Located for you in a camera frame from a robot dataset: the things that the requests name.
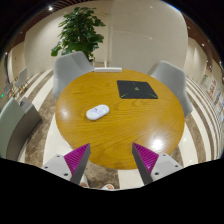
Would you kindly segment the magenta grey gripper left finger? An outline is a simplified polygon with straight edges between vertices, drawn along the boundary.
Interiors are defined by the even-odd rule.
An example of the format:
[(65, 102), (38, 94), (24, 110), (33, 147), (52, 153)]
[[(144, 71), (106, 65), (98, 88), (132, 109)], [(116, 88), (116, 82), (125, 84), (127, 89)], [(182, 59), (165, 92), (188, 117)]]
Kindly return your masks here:
[(85, 144), (66, 155), (56, 154), (42, 169), (74, 184), (79, 184), (90, 154), (90, 144)]

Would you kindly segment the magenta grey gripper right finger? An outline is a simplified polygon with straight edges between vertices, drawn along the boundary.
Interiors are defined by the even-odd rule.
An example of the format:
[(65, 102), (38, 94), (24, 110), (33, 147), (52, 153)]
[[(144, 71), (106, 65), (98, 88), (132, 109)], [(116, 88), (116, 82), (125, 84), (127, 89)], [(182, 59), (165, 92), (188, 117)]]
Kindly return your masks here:
[(145, 185), (182, 169), (168, 154), (157, 154), (137, 143), (132, 145), (132, 154)]

